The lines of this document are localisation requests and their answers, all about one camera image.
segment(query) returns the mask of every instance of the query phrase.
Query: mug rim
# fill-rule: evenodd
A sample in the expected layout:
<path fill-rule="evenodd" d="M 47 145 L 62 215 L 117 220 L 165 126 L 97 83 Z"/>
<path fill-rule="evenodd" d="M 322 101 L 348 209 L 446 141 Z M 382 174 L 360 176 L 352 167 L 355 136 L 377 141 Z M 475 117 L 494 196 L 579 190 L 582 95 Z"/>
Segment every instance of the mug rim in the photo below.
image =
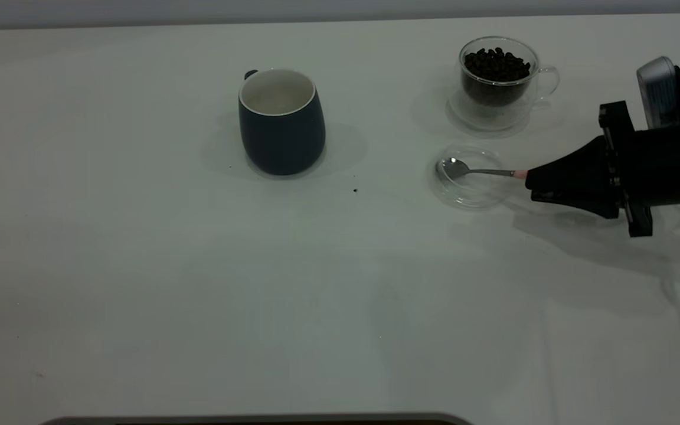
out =
<path fill-rule="evenodd" d="M 473 43 L 476 43 L 477 41 L 484 41 L 484 40 L 507 40 L 507 41 L 512 41 L 513 43 L 516 43 L 518 45 L 524 46 L 528 51 L 531 52 L 531 54 L 534 55 L 534 57 L 537 59 L 537 65 L 534 67 L 534 69 L 529 73 L 528 76 L 525 76 L 524 78 L 521 78 L 520 80 L 513 80 L 513 81 L 494 81 L 494 80 L 488 80 L 486 78 L 482 78 L 480 76 L 474 75 L 473 72 L 470 72 L 469 68 L 466 67 L 466 64 L 464 64 L 464 53 L 466 51 L 466 48 Z M 461 52 L 458 54 L 458 64 L 461 65 L 461 70 L 466 73 L 466 75 L 470 76 L 474 80 L 479 81 L 480 83 L 485 83 L 485 84 L 491 84 L 492 86 L 517 86 L 518 84 L 521 83 L 526 83 L 526 81 L 531 80 L 535 76 L 537 76 L 538 73 L 540 73 L 540 56 L 537 54 L 537 52 L 531 48 L 531 46 L 527 45 L 523 41 L 518 41 L 515 38 L 510 38 L 510 37 L 504 37 L 502 35 L 487 35 L 484 37 L 479 37 L 475 38 L 472 41 L 469 41 L 466 43 L 462 48 Z"/>
<path fill-rule="evenodd" d="M 249 81 L 253 81 L 253 77 L 256 76 L 256 75 L 271 73 L 271 72 L 275 72 L 275 71 L 287 71 L 289 73 L 294 73 L 294 74 L 297 74 L 297 75 L 304 77 L 306 80 L 308 80 L 311 83 L 311 97 L 308 100 L 306 100 L 305 104 L 300 105 L 300 107 L 297 107 L 294 110 L 291 110 L 289 112 L 263 113 L 263 112 L 259 112 L 259 111 L 251 109 L 245 102 L 243 102 L 243 89 L 246 88 L 246 84 L 248 84 Z M 246 80 L 243 81 L 240 84 L 240 89 L 238 89 L 238 101 L 240 102 L 240 104 L 243 105 L 243 107 L 245 107 L 250 112 L 253 112 L 253 113 L 255 113 L 257 115 L 261 115 L 261 116 L 286 116 L 286 115 L 290 115 L 292 113 L 296 113 L 296 112 L 304 109 L 305 107 L 307 107 L 311 102 L 313 102 L 314 97 L 316 97 L 316 84 L 313 83 L 313 80 L 311 80 L 311 78 L 309 78 L 309 76 L 305 75 L 304 73 L 296 71 L 296 70 L 291 70 L 289 68 L 270 68 L 268 70 L 256 71 L 255 73 L 249 75 L 248 78 L 246 78 Z"/>

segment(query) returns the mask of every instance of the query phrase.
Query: metal spoon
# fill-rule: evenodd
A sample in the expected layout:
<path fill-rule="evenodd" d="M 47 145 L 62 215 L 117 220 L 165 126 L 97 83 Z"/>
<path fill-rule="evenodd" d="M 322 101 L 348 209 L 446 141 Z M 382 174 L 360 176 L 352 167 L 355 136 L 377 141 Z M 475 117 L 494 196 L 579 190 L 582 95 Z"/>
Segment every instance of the metal spoon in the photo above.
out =
<path fill-rule="evenodd" d="M 445 158 L 442 159 L 442 168 L 445 174 L 451 179 L 456 180 L 456 178 L 464 177 L 464 175 L 470 174 L 472 172 L 478 172 L 480 174 L 492 174 L 492 175 L 503 175 L 504 177 L 515 177 L 520 179 L 526 179 L 526 170 L 510 170 L 510 169 L 470 169 L 469 166 L 460 159 L 456 158 Z"/>

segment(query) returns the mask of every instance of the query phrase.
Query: spoon handle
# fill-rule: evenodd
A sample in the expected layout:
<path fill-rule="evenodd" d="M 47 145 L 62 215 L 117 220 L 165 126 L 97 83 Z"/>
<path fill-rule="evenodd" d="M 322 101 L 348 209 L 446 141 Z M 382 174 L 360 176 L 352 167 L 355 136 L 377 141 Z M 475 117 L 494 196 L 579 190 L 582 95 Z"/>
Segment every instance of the spoon handle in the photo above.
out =
<path fill-rule="evenodd" d="M 469 172 L 479 172 L 481 174 L 504 175 L 505 177 L 513 177 L 515 171 L 509 169 L 472 169 Z"/>

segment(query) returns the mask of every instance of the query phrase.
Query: glass saucer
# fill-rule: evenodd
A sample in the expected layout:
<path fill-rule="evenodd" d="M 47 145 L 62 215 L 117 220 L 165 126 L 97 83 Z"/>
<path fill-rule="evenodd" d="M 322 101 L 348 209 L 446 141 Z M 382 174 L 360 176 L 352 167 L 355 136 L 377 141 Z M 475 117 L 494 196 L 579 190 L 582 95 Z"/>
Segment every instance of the glass saucer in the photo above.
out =
<path fill-rule="evenodd" d="M 469 210 L 493 207 L 508 196 L 516 183 L 510 177 L 478 173 L 451 178 L 444 168 L 451 158 L 465 162 L 470 169 L 503 169 L 496 154 L 479 143 L 450 146 L 437 156 L 431 172 L 435 194 L 447 204 Z"/>

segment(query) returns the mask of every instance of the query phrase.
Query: mug handle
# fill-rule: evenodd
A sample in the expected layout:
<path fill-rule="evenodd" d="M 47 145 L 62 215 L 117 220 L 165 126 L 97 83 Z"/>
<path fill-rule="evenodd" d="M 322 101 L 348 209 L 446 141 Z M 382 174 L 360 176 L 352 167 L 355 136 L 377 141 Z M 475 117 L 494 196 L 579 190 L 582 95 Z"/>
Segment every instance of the mug handle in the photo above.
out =
<path fill-rule="evenodd" d="M 555 90 L 561 84 L 561 73 L 559 73 L 558 68 L 553 67 L 553 65 L 544 65 L 543 67 L 540 68 L 540 74 L 541 73 L 551 73 L 553 76 L 555 76 L 555 83 L 553 83 L 552 86 L 550 86 L 550 89 L 545 94 L 543 94 L 540 97 L 537 97 L 537 100 L 545 100 L 546 97 L 553 94 L 553 92 L 555 92 Z"/>

